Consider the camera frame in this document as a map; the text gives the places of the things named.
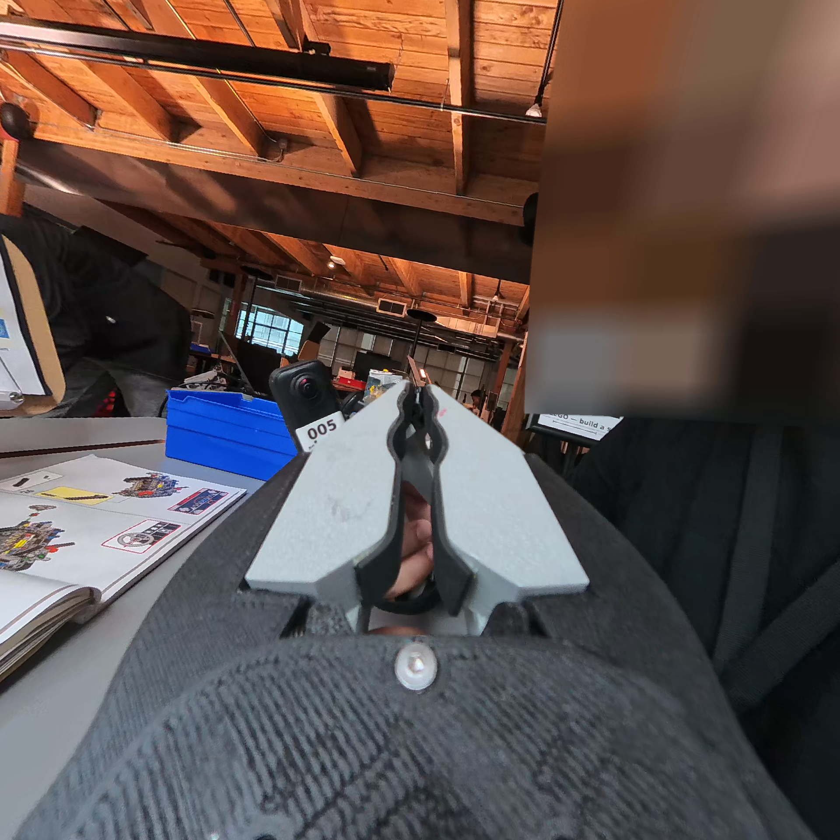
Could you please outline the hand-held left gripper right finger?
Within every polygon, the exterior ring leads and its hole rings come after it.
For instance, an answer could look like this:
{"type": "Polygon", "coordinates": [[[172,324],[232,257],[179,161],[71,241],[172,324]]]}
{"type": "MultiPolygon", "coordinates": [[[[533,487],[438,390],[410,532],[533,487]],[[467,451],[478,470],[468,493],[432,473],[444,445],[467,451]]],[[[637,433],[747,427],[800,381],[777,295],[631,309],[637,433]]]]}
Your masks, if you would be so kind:
{"type": "Polygon", "coordinates": [[[499,604],[583,593],[589,577],[522,451],[434,385],[420,419],[441,601],[432,633],[479,636],[499,604]]]}

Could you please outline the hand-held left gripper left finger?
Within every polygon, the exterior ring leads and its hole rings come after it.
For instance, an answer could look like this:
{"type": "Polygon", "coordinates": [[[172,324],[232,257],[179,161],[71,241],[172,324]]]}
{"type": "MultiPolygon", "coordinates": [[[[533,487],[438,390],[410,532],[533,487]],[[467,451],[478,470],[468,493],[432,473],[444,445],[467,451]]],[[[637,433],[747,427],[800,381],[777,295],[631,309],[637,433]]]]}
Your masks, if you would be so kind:
{"type": "Polygon", "coordinates": [[[336,411],[296,430],[308,455],[245,575],[251,590],[330,603],[366,631],[402,561],[413,407],[414,387],[401,381],[346,422],[336,411]]]}

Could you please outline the open lego instruction booklet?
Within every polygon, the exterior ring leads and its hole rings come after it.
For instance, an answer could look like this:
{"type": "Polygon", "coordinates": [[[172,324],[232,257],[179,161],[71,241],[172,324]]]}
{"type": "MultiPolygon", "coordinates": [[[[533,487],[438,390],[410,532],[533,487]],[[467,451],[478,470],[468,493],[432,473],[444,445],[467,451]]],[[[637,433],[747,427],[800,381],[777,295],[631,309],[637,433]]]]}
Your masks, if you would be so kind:
{"type": "Polygon", "coordinates": [[[1,482],[1,679],[247,491],[95,455],[1,482]]]}

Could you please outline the person's right hand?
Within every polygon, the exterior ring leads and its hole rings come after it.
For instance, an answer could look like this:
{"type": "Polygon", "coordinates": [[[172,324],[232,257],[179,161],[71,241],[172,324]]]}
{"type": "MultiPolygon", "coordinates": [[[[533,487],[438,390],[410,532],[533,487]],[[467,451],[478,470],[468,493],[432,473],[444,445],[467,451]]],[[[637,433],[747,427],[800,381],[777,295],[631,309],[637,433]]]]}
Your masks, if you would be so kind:
{"type": "Polygon", "coordinates": [[[395,582],[385,594],[387,601],[413,592],[434,568],[432,522],[429,516],[406,518],[403,529],[402,559],[395,582]]]}

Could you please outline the blue plastic bin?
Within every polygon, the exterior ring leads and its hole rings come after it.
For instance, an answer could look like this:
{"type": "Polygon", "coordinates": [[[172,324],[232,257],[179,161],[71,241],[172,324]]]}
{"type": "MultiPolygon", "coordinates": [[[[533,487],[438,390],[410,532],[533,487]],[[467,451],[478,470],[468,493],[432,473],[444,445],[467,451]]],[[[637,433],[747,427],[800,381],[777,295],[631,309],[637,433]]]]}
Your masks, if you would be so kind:
{"type": "Polygon", "coordinates": [[[170,390],[165,455],[268,480],[298,455],[274,402],[232,392],[170,390]]]}

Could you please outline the white task sign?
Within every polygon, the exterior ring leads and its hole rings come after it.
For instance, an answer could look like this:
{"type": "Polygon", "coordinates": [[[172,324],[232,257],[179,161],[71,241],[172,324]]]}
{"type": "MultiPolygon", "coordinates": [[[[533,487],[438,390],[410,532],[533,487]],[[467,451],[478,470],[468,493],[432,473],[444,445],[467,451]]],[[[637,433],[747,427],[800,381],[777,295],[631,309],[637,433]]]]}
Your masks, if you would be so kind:
{"type": "Polygon", "coordinates": [[[600,441],[622,420],[621,416],[534,414],[530,427],[563,438],[600,441]]]}

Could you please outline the black pole stand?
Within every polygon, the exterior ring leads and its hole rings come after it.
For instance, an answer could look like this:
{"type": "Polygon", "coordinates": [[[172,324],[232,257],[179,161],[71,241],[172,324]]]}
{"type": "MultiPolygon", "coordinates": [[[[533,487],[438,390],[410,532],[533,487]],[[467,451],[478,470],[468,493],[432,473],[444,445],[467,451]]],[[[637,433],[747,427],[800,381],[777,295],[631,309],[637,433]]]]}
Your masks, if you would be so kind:
{"type": "Polygon", "coordinates": [[[423,385],[424,378],[419,372],[414,356],[416,353],[422,329],[425,325],[436,322],[437,317],[432,312],[420,308],[409,308],[406,310],[406,315],[409,319],[411,319],[414,322],[416,326],[412,346],[406,357],[406,361],[408,364],[408,372],[410,374],[412,383],[414,383],[415,385],[423,385]]]}

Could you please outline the person's black jacket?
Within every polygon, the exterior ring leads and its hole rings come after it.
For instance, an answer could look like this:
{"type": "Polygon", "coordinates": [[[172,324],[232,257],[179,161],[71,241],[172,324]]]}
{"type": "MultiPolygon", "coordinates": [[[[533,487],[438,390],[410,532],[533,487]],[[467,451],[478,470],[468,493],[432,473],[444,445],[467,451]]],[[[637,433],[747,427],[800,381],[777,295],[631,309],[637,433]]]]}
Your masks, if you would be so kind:
{"type": "Polygon", "coordinates": [[[838,838],[838,424],[625,416],[557,477],[584,569],[493,638],[492,817],[427,782],[445,828],[508,838],[838,838]]]}

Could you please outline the black projector screen housing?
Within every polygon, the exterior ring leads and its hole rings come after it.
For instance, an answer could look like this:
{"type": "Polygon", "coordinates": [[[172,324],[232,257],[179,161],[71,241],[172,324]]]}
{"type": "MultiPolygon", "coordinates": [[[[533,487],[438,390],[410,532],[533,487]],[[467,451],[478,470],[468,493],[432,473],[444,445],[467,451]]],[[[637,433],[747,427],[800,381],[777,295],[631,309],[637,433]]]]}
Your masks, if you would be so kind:
{"type": "Polygon", "coordinates": [[[171,74],[362,96],[389,92],[393,64],[139,34],[2,16],[2,48],[60,59],[171,74]]]}

